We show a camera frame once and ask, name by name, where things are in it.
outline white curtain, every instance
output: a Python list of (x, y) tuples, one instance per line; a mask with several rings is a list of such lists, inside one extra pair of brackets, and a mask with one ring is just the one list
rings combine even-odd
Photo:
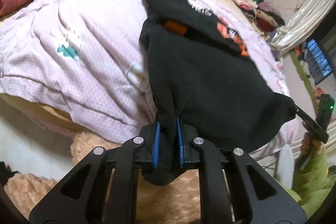
[(307, 0), (271, 41), (281, 54), (304, 42), (328, 14), (336, 0)]

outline purple cloth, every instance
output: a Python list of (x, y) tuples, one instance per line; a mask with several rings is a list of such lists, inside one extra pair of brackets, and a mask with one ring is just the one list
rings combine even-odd
[(258, 8), (265, 11), (265, 12), (272, 12), (278, 16), (281, 17), (281, 13), (279, 12), (279, 10), (275, 9), (274, 7), (272, 7), (268, 2), (260, 2), (258, 4)]

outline orange tag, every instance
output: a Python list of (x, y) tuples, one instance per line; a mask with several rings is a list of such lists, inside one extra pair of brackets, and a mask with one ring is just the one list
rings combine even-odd
[(184, 35), (186, 32), (187, 32), (187, 27), (180, 24), (180, 23), (177, 23), (175, 21), (167, 21), (165, 23), (165, 25), (163, 25), (163, 28), (165, 30), (170, 30), (170, 31), (173, 31), (173, 32), (176, 32), (180, 35)]

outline green printed design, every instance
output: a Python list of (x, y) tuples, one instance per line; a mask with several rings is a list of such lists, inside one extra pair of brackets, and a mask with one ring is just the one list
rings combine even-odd
[(71, 47), (66, 47), (64, 44), (57, 48), (57, 53), (63, 52), (64, 57), (71, 57), (76, 60), (78, 53)]

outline red cloth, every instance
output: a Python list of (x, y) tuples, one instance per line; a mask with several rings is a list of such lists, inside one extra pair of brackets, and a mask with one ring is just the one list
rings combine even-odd
[(264, 32), (273, 32), (275, 27), (269, 24), (266, 20), (264, 20), (261, 17), (257, 17), (257, 23), (259, 29), (261, 29)]
[(242, 8), (242, 9), (244, 9), (246, 11), (250, 11), (251, 10), (251, 8), (248, 5), (246, 5), (246, 4), (240, 4), (239, 8)]

